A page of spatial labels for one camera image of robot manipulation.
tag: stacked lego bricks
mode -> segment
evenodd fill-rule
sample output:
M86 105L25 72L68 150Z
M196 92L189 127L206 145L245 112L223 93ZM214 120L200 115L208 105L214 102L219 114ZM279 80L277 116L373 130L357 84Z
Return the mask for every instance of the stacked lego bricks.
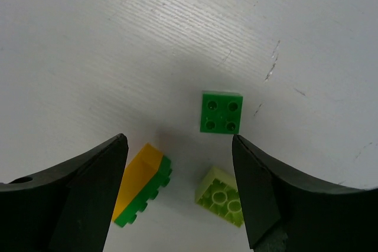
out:
M137 212L143 212L149 199L170 182L171 161L162 152L146 144L125 168L112 221L120 227L132 224Z

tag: white table surface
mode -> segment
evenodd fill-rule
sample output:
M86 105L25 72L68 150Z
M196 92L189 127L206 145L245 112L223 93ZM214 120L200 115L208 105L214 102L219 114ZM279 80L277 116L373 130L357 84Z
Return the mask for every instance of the white table surface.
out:
M240 133L267 153L372 188L377 43L376 0L0 0L0 181L124 133L129 161L151 142L174 172L106 252L249 251L193 200L211 165L233 172L201 91L243 94Z

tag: lego stud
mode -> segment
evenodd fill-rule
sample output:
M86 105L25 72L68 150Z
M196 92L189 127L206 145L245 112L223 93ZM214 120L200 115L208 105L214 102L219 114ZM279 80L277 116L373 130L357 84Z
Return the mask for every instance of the lego stud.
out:
M206 122L206 128L208 130L213 130L215 128L215 122L213 122L213 121Z
M239 200L232 200L228 203L227 209L235 214L242 211L242 205Z
M136 220L136 215L133 215L128 221L129 224L132 224Z
M236 128L236 125L233 122L228 122L227 125L226 125L226 128L227 128L228 131L234 131L235 128Z
M154 200L159 194L159 191L155 191L154 193L151 194L151 196L149 197L151 200Z
M171 181L171 178L167 177L165 181L161 184L161 186L166 187L170 181Z
M139 212L144 212L144 210L147 208L147 203L144 203L143 205L141 205L141 207L139 208Z
M229 111L235 112L235 111L237 111L238 108L239 107L237 106L237 103L235 103L235 102L230 102L229 103Z
M217 102L214 102L213 100L211 100L207 103L207 108L210 110L216 110L218 108L218 104Z
M215 204L223 205L227 201L227 194L223 191L218 191L211 196L211 199Z

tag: lego brick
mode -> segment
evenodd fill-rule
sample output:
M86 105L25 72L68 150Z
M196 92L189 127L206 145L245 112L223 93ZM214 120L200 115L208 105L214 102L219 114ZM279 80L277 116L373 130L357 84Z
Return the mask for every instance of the lego brick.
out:
M195 202L236 225L244 223L235 177L212 167L195 191Z
M237 93L204 91L201 132L238 134L243 96Z
M171 173L171 161L164 156L158 172L115 219L115 223L120 227L124 227L126 224L132 224L136 219L136 213L138 211L143 212L146 209L147 201L149 199L153 200L157 197L159 187L166 187L168 185Z
M162 159L163 153L147 143L125 168L112 221L122 213L158 172Z

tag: green lego brick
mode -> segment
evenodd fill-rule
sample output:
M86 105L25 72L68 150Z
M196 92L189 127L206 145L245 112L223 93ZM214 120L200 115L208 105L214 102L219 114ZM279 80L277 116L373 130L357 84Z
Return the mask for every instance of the green lego brick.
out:
M237 227L244 223L235 177L219 168L212 167L202 180L195 202Z
M237 93L204 91L201 132L238 134L243 96Z
M170 182L172 173L171 161L163 156L158 172L143 187L131 203L122 211L122 213L114 220L120 227L126 224L132 224L136 219L136 213L143 212L147 207L147 201L157 197L159 187L166 187Z

